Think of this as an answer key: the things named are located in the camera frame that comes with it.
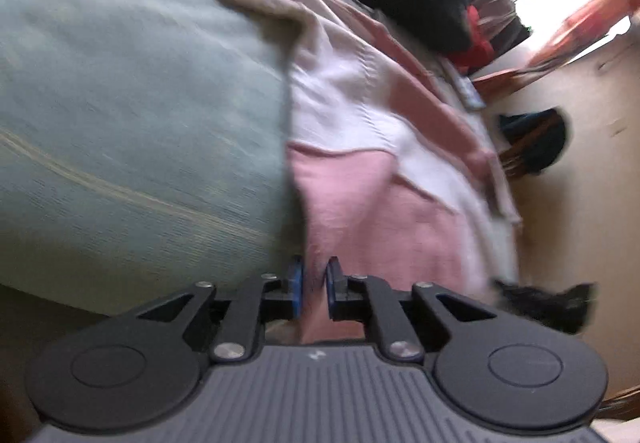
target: metal screw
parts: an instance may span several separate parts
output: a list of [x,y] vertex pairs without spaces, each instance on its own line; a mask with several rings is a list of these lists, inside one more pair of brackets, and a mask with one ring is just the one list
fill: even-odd
[[420,347],[406,340],[398,340],[389,346],[389,352],[395,357],[413,358],[420,354]]
[[244,347],[233,342],[224,342],[216,346],[213,354],[223,360],[237,360],[244,356]]

